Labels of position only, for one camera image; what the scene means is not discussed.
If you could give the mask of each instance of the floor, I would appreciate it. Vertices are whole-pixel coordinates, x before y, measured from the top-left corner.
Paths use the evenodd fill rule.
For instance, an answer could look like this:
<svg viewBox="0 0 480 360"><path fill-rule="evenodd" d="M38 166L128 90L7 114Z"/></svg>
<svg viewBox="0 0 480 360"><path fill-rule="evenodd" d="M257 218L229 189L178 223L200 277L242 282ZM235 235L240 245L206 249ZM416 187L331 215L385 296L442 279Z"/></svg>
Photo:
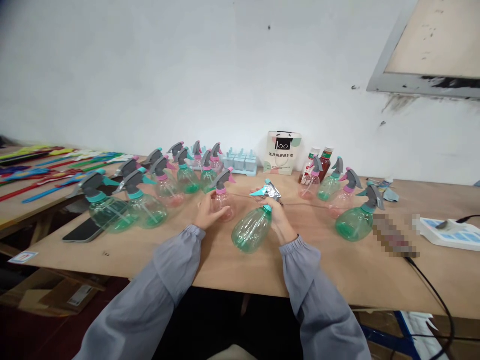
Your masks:
<svg viewBox="0 0 480 360"><path fill-rule="evenodd" d="M76 316L43 317L0 306L0 357L5 360L71 360L85 332L108 303L129 284L112 277Z"/></svg>

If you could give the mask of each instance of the label sticker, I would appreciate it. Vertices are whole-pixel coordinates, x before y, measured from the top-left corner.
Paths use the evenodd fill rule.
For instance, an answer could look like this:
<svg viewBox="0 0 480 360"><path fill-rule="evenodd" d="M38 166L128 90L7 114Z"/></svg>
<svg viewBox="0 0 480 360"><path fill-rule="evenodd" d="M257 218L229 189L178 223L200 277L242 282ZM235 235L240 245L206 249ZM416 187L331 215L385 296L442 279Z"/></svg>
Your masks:
<svg viewBox="0 0 480 360"><path fill-rule="evenodd" d="M92 291L93 287L88 285L83 285L78 291L73 295L70 300L67 301L68 304L75 307L79 306L82 301L87 297L88 294Z"/></svg>
<svg viewBox="0 0 480 360"><path fill-rule="evenodd" d="M25 264L28 260L36 257L39 253L33 251L24 251L8 260L12 264Z"/></svg>

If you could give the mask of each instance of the hand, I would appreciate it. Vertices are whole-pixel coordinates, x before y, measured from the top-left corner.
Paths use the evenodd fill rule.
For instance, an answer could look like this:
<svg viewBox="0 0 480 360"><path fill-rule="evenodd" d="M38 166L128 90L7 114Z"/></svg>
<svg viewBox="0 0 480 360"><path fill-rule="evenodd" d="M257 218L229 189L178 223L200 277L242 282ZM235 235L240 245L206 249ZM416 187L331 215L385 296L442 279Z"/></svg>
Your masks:
<svg viewBox="0 0 480 360"><path fill-rule="evenodd" d="M230 210L230 206L225 206L218 212L212 212L212 198L217 194L216 190L210 191L206 194L198 205L198 214L196 216L193 225L198 226L203 231L206 231L211 227L218 219L220 219L227 211Z"/></svg>
<svg viewBox="0 0 480 360"><path fill-rule="evenodd" d="M261 187L252 189L250 192L254 193L260 189ZM260 204L271 206L271 228L277 234L280 246L291 243L299 237L292 225L290 225L284 208L279 202L271 197L267 197L260 201Z"/></svg>

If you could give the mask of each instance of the smartphone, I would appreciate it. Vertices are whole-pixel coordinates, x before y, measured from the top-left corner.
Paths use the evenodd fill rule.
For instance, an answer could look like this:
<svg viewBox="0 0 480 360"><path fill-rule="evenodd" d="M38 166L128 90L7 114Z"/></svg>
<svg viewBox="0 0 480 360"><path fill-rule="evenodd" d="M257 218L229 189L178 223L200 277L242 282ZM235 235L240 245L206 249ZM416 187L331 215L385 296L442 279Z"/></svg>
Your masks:
<svg viewBox="0 0 480 360"><path fill-rule="evenodd" d="M103 230L94 223L92 218L82 223L75 230L67 234L62 241L65 243L86 244L95 240Z"/></svg>

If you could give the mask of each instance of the white device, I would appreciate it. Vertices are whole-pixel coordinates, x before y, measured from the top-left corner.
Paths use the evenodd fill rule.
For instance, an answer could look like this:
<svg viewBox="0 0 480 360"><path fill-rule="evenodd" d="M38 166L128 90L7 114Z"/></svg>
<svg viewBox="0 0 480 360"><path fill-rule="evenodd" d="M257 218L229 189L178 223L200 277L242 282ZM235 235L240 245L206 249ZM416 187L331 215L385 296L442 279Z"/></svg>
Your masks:
<svg viewBox="0 0 480 360"><path fill-rule="evenodd" d="M421 217L414 219L417 231L429 242L447 248L480 251L480 229L471 224L459 224L456 220L448 219L445 229L439 230L436 226L443 223L442 220Z"/></svg>

